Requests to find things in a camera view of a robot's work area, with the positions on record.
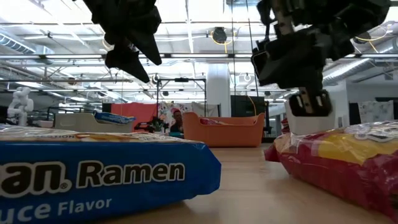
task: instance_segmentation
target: ceiling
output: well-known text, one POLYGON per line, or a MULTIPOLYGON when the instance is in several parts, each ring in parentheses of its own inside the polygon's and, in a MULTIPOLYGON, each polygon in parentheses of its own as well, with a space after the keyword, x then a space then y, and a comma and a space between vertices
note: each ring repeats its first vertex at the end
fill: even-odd
MULTIPOLYGON (((265 27, 260 23, 255 4, 252 1, 249 2, 248 9, 245 4, 237 4, 231 9, 223 0, 157 0, 156 5, 162 18, 162 23, 155 34, 159 51, 171 54, 250 54, 253 46, 256 46, 256 40, 264 38, 265 27), (229 40, 232 40, 234 33, 234 41, 230 41, 228 45, 215 44, 211 38, 211 32, 215 27, 224 27, 229 40)), ((105 54, 110 49, 103 40, 102 28, 91 22, 91 12, 82 0, 0 0, 0 5, 2 6, 0 7, 0 34, 9 35, 30 49, 36 49, 37 54, 50 52, 56 55, 99 55, 105 54)), ((372 38, 383 37, 372 41, 376 50, 384 42, 394 38, 398 32, 398 26, 394 22, 389 22, 397 20, 395 15, 398 15, 398 8, 392 7, 384 25, 369 31, 372 38)), ((273 36, 274 31, 271 29, 271 37, 273 36)), ((356 49, 357 53, 375 52, 369 43, 356 44, 356 49)), ((0 54, 21 55, 20 52, 1 44, 0 54)), ((108 70, 100 58, 55 58, 50 63, 29 59, 8 59, 0 60, 0 62, 7 63, 0 64, 0 78, 3 80, 46 80, 45 83, 39 83, 41 86, 31 85, 33 89, 54 90, 46 91, 45 94, 40 92, 38 97, 46 97, 42 100, 44 105, 46 105, 45 102, 50 102, 47 98, 53 99, 51 103, 53 101, 100 103, 104 98, 110 101, 153 102, 156 98, 156 92, 153 91, 155 85, 152 82, 142 83, 123 71, 108 70), (50 80, 69 78, 87 80, 87 82, 50 82, 50 80)), ((256 82, 249 58, 236 60, 235 66, 233 66, 234 62, 227 58, 165 58, 161 66, 154 66, 144 58, 141 62, 151 77, 157 75, 160 78, 206 78, 209 63, 228 63, 232 91, 236 84, 237 94, 257 94, 251 91, 256 89, 256 82)), ((330 62, 326 66, 325 75, 330 75, 347 64, 349 63, 344 60, 330 62)), ((377 68, 373 71, 363 72, 369 72, 367 75, 380 73, 386 66, 394 67, 395 64, 377 63, 375 65, 377 68)), ((388 74, 394 76, 394 72, 393 70, 388 74)), ((353 75, 348 79, 358 80, 362 76, 353 75)), ((385 80, 380 75, 363 82, 372 80, 391 81, 390 78, 385 80)), ((0 88, 13 89, 20 85, 3 84, 0 88)), ((200 101, 204 98, 203 87, 203 82, 170 82, 163 87, 164 90, 170 90, 169 95, 161 95, 160 98, 200 101)), ((264 96, 266 91, 270 91, 271 96, 267 96, 270 99, 285 95, 276 85, 262 86, 260 89, 261 96, 264 96)), ((0 95, 0 101, 6 98, 0 95)))

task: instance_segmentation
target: blue box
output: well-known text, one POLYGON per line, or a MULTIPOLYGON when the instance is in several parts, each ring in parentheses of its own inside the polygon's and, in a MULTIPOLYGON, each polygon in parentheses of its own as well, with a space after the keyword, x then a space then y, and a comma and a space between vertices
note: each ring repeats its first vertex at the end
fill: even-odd
POLYGON ((119 134, 125 142, 106 142, 115 136, 13 127, 0 126, 0 222, 100 220, 220 186, 221 164, 200 142, 154 134, 119 134), (90 138, 96 142, 81 142, 90 138))

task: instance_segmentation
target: table surface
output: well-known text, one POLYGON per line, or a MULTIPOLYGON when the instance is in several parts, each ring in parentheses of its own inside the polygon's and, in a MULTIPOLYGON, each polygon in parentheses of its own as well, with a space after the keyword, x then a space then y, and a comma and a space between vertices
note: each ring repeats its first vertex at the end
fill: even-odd
POLYGON ((266 147, 212 149, 223 165, 216 192, 100 223, 392 223, 384 215, 292 178, 279 163, 265 162, 262 150, 266 147))

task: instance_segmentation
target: metal frame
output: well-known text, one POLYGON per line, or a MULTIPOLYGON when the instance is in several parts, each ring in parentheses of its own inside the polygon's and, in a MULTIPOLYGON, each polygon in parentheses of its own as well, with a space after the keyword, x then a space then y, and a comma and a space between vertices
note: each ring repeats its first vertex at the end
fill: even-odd
POLYGON ((199 88, 201 88, 202 91, 204 91, 205 93, 205 116, 206 116, 206 106, 207 106, 207 94, 206 94, 206 78, 159 78, 157 80, 156 83, 156 117, 159 117, 159 91, 162 90, 167 84, 169 84, 169 82, 189 82, 189 81, 193 81, 197 84, 197 86, 199 86, 199 88), (161 83, 161 81, 166 81, 166 83, 164 85, 162 85, 162 88, 159 89, 159 84, 161 83), (203 81, 205 83, 205 87, 202 88, 197 81, 203 81))

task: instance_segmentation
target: white pillar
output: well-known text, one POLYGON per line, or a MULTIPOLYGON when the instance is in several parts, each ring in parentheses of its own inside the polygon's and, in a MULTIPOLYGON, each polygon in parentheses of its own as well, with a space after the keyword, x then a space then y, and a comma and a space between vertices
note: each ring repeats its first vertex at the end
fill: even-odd
POLYGON ((231 116, 228 64, 209 64, 207 73, 207 103, 221 105, 221 116, 231 116))

